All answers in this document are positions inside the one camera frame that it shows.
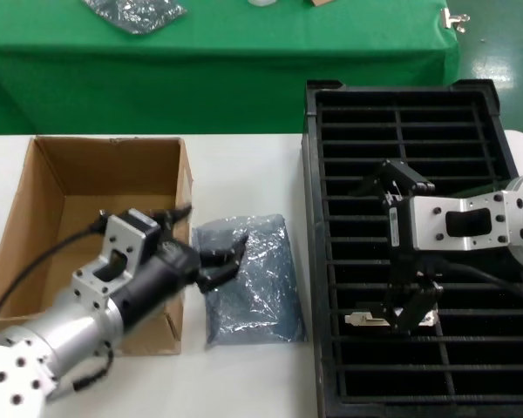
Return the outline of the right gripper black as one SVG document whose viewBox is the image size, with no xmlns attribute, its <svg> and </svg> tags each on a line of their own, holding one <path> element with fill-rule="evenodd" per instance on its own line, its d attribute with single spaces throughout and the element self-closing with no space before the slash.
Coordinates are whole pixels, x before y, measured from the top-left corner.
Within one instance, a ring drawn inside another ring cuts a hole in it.
<svg viewBox="0 0 523 418">
<path fill-rule="evenodd" d="M 351 197 L 376 196 L 382 205 L 396 205 L 414 196 L 431 196 L 434 184 L 404 161 L 386 159 L 363 178 Z M 436 306 L 443 259 L 437 254 L 414 251 L 391 253 L 391 276 L 383 302 L 384 318 L 395 333 L 408 333 Z"/>
</svg>

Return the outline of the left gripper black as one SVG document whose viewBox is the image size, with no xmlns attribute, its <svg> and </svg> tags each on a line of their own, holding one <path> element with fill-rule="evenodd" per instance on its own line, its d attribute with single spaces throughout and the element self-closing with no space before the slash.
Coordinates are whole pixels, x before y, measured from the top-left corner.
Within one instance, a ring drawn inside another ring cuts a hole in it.
<svg viewBox="0 0 523 418">
<path fill-rule="evenodd" d="M 172 239 L 175 226 L 187 220 L 192 210 L 191 205 L 186 205 L 150 211 L 150 218 L 161 227 L 160 241 Z M 181 242 L 162 243 L 151 258 L 139 267 L 133 278 L 112 295 L 123 329 L 133 330 L 154 310 L 162 307 L 195 280 L 202 293 L 210 293 L 234 280 L 247 242 L 248 235 L 244 234 L 229 248 L 199 252 Z"/>
</svg>

